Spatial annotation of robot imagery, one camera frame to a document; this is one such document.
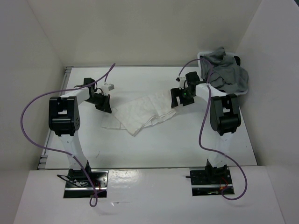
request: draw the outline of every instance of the crumpled white fabric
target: crumpled white fabric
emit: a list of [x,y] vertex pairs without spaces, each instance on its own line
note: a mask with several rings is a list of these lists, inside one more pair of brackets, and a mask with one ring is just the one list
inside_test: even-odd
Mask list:
[[136,136],[142,128],[162,123],[175,114],[171,108],[171,93],[165,90],[113,108],[112,114],[105,113],[101,127],[127,130]]

